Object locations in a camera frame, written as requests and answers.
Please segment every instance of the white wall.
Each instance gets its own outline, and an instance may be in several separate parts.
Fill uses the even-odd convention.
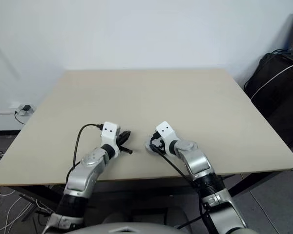
[[[65,69],[221,67],[242,85],[292,24],[293,0],[0,0],[0,112]]]

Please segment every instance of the gray carpet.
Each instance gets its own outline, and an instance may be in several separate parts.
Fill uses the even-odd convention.
[[[5,151],[13,141],[12,136],[0,136],[0,150]],[[227,188],[230,188],[238,181],[241,176],[235,175],[225,180]],[[11,192],[9,188],[1,188],[2,194]],[[254,196],[262,204],[281,234],[293,234],[293,172],[286,171],[278,174],[269,181],[261,184],[252,190]],[[0,228],[5,226],[6,215],[11,205],[18,199],[18,193],[13,193],[7,197],[0,197]],[[275,230],[265,217],[264,213],[255,202],[250,193],[244,193],[234,197],[234,200],[241,210],[248,226],[260,234],[275,234]],[[22,208],[28,202],[21,199],[11,210],[9,221],[13,220]],[[188,215],[189,219],[198,216],[198,200],[196,195],[175,195],[170,197],[156,197],[144,199],[136,202],[137,207],[164,207],[179,206]],[[86,224],[97,223],[98,215],[101,214],[98,209],[88,209],[86,212]],[[16,221],[12,227],[11,234],[34,234],[34,222],[37,225],[38,233],[41,233],[43,227],[38,224],[37,214],[30,216],[25,222],[21,218]],[[47,218],[41,217],[41,222],[45,223]],[[207,231],[201,221],[192,224],[193,233],[206,234]]]

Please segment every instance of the beige tabletop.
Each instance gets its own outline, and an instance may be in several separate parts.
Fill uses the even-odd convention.
[[[105,121],[132,131],[124,146],[134,153],[113,159],[100,180],[177,176],[144,147],[164,120],[196,141],[218,174],[293,167],[293,153],[224,70],[69,71],[0,161],[0,185],[64,183],[80,127]],[[100,131],[85,129],[77,159],[97,146]]]

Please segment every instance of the table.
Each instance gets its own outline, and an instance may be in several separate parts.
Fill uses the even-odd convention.
[[[144,147],[164,120],[196,141],[219,175],[293,167],[293,153],[224,70],[68,71],[0,161],[0,185],[65,183],[79,129],[104,121],[132,131],[124,146],[134,153],[121,153],[99,180],[176,177]],[[99,130],[85,129],[77,160],[99,145]]]

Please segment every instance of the floor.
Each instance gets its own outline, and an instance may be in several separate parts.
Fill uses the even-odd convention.
[[[13,142],[13,136],[0,136],[0,150],[5,151]],[[225,180],[227,188],[230,188],[241,180],[240,175],[235,175]],[[0,188],[1,194],[8,194],[12,190],[9,188]],[[293,172],[286,171],[278,174],[269,181],[261,184],[252,190],[253,195],[261,203],[264,210],[274,223],[279,233],[293,234]],[[19,198],[17,192],[9,196],[0,196],[0,228],[5,226],[7,212],[11,205]],[[237,195],[234,197],[237,207],[243,214],[249,228],[254,229],[259,234],[275,234],[276,231],[267,220],[266,216],[256,203],[249,192]],[[135,201],[138,206],[145,207],[162,207],[162,206],[178,206],[181,207],[187,214],[189,219],[198,216],[198,200],[196,195],[175,195],[170,197],[156,197]],[[9,221],[13,220],[20,211],[28,204],[28,201],[20,199],[11,209]],[[96,214],[100,211],[97,209],[89,209],[86,212],[86,224],[96,223]],[[25,222],[18,219],[10,230],[10,234],[33,234],[35,225],[37,233],[41,233],[43,226],[38,224],[38,215],[33,214]],[[45,224],[47,218],[41,216],[40,223]],[[201,221],[192,224],[194,234],[206,234],[207,231]]]

